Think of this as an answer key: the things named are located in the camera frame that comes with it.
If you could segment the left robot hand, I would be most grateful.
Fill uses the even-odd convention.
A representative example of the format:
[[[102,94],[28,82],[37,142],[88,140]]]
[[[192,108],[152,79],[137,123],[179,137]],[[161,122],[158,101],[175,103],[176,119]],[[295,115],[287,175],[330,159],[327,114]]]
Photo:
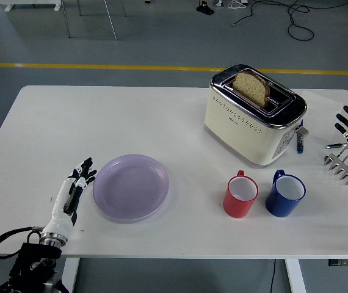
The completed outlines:
[[[76,223],[80,197],[84,189],[95,180],[97,171],[92,169],[92,165],[92,158],[87,158],[62,183],[51,220],[42,230],[41,243],[54,242],[61,247],[68,242],[70,230]]]

